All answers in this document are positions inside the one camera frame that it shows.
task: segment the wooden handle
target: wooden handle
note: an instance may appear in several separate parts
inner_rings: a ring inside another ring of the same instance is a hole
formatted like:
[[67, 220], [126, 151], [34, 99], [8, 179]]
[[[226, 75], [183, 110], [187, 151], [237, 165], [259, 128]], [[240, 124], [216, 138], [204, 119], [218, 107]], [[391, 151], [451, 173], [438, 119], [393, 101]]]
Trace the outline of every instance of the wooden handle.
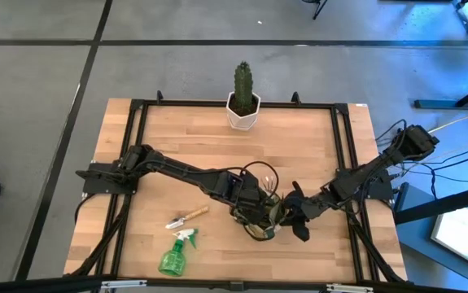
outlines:
[[205, 212], [208, 212], [208, 206], [200, 208], [199, 210], [195, 212], [191, 212], [190, 214], [185, 216], [185, 220], [190, 220], [194, 219], [195, 217], [204, 214]]

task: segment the plant pot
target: plant pot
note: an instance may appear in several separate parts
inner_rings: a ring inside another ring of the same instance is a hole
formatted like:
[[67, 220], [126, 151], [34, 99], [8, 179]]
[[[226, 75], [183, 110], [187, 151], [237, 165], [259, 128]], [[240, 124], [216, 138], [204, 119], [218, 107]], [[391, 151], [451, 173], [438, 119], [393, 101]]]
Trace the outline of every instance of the plant pot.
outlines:
[[233, 129], [247, 131], [257, 122], [257, 116], [259, 115], [260, 107], [260, 97], [257, 94], [251, 94], [257, 100], [257, 110], [254, 113], [246, 116], [239, 116], [228, 107], [228, 105], [230, 105], [230, 99], [234, 95], [234, 92], [231, 92], [228, 95], [228, 101], [226, 101], [226, 115], [228, 116], [228, 121], [230, 122], [230, 126]]

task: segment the spray nozzle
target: spray nozzle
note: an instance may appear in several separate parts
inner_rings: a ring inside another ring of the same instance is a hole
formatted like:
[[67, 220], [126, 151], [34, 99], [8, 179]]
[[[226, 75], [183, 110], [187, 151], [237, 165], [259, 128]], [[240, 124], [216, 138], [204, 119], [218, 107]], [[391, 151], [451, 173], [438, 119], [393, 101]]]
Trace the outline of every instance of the spray nozzle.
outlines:
[[190, 244], [195, 248], [195, 235], [198, 233], [197, 229], [184, 229], [181, 231], [177, 231], [173, 235], [176, 236], [179, 240], [189, 239]]

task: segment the potted cactus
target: potted cactus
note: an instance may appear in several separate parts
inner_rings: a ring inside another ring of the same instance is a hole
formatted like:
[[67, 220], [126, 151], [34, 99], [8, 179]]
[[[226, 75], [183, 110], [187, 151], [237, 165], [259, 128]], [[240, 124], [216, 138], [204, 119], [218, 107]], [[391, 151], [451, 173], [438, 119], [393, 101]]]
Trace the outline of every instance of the potted cactus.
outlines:
[[251, 91], [253, 80], [247, 62], [237, 66], [234, 81], [235, 89], [228, 96], [226, 114], [233, 129], [246, 131], [256, 123], [260, 106], [260, 97]]

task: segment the metal bracket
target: metal bracket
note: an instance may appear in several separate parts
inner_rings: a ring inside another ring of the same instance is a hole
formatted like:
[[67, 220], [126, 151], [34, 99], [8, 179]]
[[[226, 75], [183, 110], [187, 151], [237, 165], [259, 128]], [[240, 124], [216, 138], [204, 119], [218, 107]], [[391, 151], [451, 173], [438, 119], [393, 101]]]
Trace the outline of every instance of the metal bracket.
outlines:
[[245, 291], [243, 281], [230, 281], [230, 290], [235, 292]]
[[130, 288], [137, 286], [147, 286], [147, 280], [124, 280], [102, 282], [102, 289]]
[[[89, 164], [88, 171], [103, 171], [112, 173], [118, 168], [118, 161], [112, 164], [92, 163]], [[121, 185], [96, 177], [84, 177], [85, 183], [83, 192], [86, 194], [110, 194], [110, 195], [133, 195], [138, 189], [138, 181]]]
[[340, 284], [328, 284], [326, 291], [343, 293], [373, 293], [373, 288], [363, 286], [347, 286]]
[[299, 106], [300, 105], [299, 93], [294, 92], [293, 95], [291, 96], [291, 101], [295, 103], [295, 105]]
[[133, 99], [130, 102], [130, 110], [132, 110], [132, 111], [139, 110], [139, 109], [142, 108], [144, 103], [145, 103], [145, 101], [143, 101], [141, 99]]
[[155, 101], [158, 105], [161, 104], [161, 100], [163, 99], [163, 94], [161, 94], [161, 90], [158, 90], [155, 96]]
[[335, 106], [335, 109], [339, 110], [343, 115], [349, 115], [349, 109], [346, 103], [335, 103], [333, 106]]
[[368, 194], [365, 196], [367, 199], [393, 199], [393, 187], [387, 170], [378, 172], [376, 181], [371, 184]]

